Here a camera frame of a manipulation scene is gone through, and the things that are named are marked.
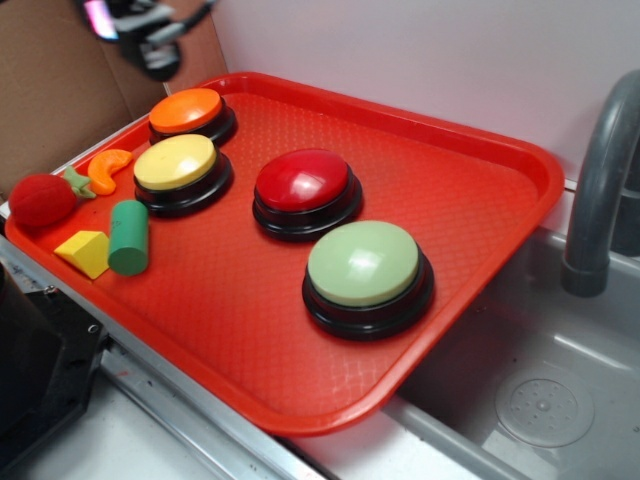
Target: orange toy slice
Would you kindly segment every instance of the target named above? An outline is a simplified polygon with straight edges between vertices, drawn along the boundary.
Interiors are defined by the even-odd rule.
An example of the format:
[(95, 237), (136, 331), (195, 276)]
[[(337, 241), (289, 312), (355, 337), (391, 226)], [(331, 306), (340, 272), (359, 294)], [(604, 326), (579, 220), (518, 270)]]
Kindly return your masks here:
[(133, 154), (126, 150), (110, 149), (100, 152), (91, 159), (88, 176), (91, 190), (98, 195), (111, 195), (116, 189), (113, 175), (129, 165)]

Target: tray rim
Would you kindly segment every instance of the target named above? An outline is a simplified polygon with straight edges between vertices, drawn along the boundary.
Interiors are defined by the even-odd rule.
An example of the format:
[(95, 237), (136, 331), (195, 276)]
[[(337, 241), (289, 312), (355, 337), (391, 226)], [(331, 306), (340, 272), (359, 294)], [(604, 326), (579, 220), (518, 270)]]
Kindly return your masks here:
[[(437, 341), (446, 333), (448, 328), (455, 323), (457, 316), (471, 303), (473, 298), (475, 298), (480, 290), (493, 278), (517, 248), (519, 248), (533, 230), (535, 230), (539, 222), (553, 205), (555, 205), (564, 190), (564, 173), (557, 160), (550, 153), (522, 140), (395, 107), (380, 105), (367, 100), (262, 73), (232, 73), (209, 79), (197, 86), (214, 88), (218, 90), (221, 95), (226, 95), (232, 93), (252, 93), (249, 90), (255, 89), (256, 85), (271, 89), (270, 92), (273, 96), (269, 96), (268, 98), (283, 101), (290, 105), (301, 106), (302, 103), (305, 109), (311, 109), (334, 116), (336, 109), (340, 107), (340, 118), (345, 119), (343, 115), (346, 115), (348, 117), (346, 120), (352, 123), (395, 134), (399, 134), (399, 129), (404, 128), (405, 130), (400, 136), (405, 138), (420, 140), (420, 135), (424, 135), (424, 130), (428, 129), (432, 135), (431, 140), (436, 142), (435, 146), (439, 146), (451, 138), (458, 140), (464, 138), (476, 146), (477, 142), (481, 142), (487, 146), (487, 152), (473, 152), (474, 157), (518, 170), (527, 176), (538, 189), (538, 202), (535, 204), (535, 208), (523, 216), (518, 227), (514, 228), (503, 238), (500, 246), (485, 258), (481, 268), (469, 277), (463, 287), (453, 294), (449, 301), (442, 306), (438, 315), (431, 320), (429, 324), (430, 328), (423, 329), (403, 351), (397, 361), (391, 364), (389, 369), (379, 378), (378, 382), (375, 383), (363, 397), (350, 405), (330, 413), (313, 416), (291, 416), (275, 412), (253, 397), (246, 389), (236, 385), (219, 372), (212, 370), (199, 359), (194, 357), (189, 358), (187, 363), (191, 370), (189, 375), (191, 378), (204, 386), (213, 395), (218, 396), (221, 400), (230, 404), (232, 408), (236, 409), (261, 428), (274, 434), (286, 436), (326, 434), (345, 428), (356, 421), (366, 418), (386, 403), (396, 388), (411, 373), (413, 367), (427, 355), (429, 350), (433, 348)], [(288, 101), (287, 99), (286, 93), (291, 91), (295, 91), (296, 93), (297, 101), (295, 102)], [(322, 101), (318, 102), (318, 97), (322, 97)], [(362, 115), (363, 113), (367, 114), (365, 115), (366, 121), (358, 117), (358, 115)], [(406, 131), (407, 125), (412, 127), (411, 132)], [(111, 148), (113, 144), (122, 141), (123, 136), (127, 136), (128, 139), (135, 143), (136, 138), (141, 138), (141, 135), (147, 134), (147, 128), (148, 119), (145, 115), (69, 163), (83, 165), (88, 161), (88, 158), (99, 151)], [(493, 152), (495, 149), (508, 149), (509, 152), (514, 154), (518, 153), (518, 155), (527, 157), (529, 160), (534, 158), (536, 159), (536, 163), (533, 166), (530, 163), (522, 162), (518, 163), (517, 166), (514, 166), (514, 164), (504, 165), (502, 162), (496, 162), (495, 157), (489, 156), (489, 152)], [(534, 181), (531, 178), (532, 175), (537, 175), (539, 178)], [(91, 282), (78, 281), (76, 277), (72, 279), (72, 282), (69, 282), (69, 280), (65, 278), (64, 270), (56, 269), (55, 264), (53, 268), (48, 265), (48, 259), (51, 255), (42, 249), (36, 248), (36, 245), (32, 244), (33, 240), (28, 237), (26, 232), (23, 232), (20, 227), (15, 225), (11, 216), (9, 216), (6, 227), (7, 237), (12, 243), (25, 251), (27, 255), (36, 260), (43, 268), (67, 282), (77, 293), (86, 298), (86, 292), (92, 292), (92, 295), (98, 297), (96, 299), (99, 300), (102, 305), (105, 305), (104, 302), (106, 302), (107, 306), (113, 303), (109, 301), (108, 296), (102, 291), (98, 289), (91, 290)], [(98, 307), (96, 302), (89, 299), (87, 300), (94, 304), (99, 310), (111, 315), (118, 323), (120, 323), (118, 317), (124, 316), (126, 318), (127, 316), (126, 311), (119, 311), (122, 309), (117, 306), (116, 308), (105, 309), (104, 306)], [(124, 325), (121, 326), (133, 333), (145, 344), (148, 344), (155, 351), (162, 351), (163, 353), (159, 354), (178, 368), (184, 366), (184, 359), (180, 358), (181, 355), (178, 354), (181, 352), (175, 351), (176, 345), (166, 335), (160, 332), (145, 333), (145, 329), (138, 329), (142, 331), (133, 332), (128, 327)], [(185, 350), (181, 346), (177, 347), (180, 351)], [(206, 371), (206, 378), (213, 377), (214, 381), (202, 381), (202, 375), (198, 378), (197, 372), (200, 370)]]

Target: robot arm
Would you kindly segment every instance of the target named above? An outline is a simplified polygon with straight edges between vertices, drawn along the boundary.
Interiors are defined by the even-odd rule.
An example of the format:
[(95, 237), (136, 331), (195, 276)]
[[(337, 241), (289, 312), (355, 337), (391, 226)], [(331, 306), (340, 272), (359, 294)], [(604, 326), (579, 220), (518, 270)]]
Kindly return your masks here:
[(216, 1), (205, 0), (190, 17), (174, 22), (174, 9), (156, 0), (74, 0), (99, 38), (117, 43), (127, 61), (159, 82), (180, 68), (178, 38), (204, 19)]

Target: round button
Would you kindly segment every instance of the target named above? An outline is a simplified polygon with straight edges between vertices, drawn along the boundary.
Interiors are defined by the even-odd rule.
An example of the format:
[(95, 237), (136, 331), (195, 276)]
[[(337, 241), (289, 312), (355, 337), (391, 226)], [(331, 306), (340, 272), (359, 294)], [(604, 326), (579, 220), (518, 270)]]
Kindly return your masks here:
[(144, 188), (171, 190), (205, 175), (216, 158), (214, 145), (207, 137), (178, 135), (143, 152), (133, 167), (133, 173)]
[(289, 152), (269, 162), (256, 181), (267, 207), (282, 212), (313, 210), (334, 200), (347, 186), (349, 170), (338, 154), (322, 149)]
[(210, 122), (222, 109), (220, 95), (209, 88), (191, 88), (158, 102), (149, 122), (160, 133), (180, 133)]
[(368, 307), (400, 295), (418, 272), (419, 249), (402, 228), (379, 221), (343, 225), (322, 237), (307, 264), (318, 293), (338, 305)]

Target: white wall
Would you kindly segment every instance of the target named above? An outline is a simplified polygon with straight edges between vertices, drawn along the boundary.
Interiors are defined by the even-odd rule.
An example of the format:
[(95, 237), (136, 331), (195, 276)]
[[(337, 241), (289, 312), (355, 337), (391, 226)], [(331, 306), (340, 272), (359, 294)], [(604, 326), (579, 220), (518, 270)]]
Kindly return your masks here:
[(637, 0), (222, 0), (227, 66), (520, 138), (577, 179), (604, 98), (640, 68)]

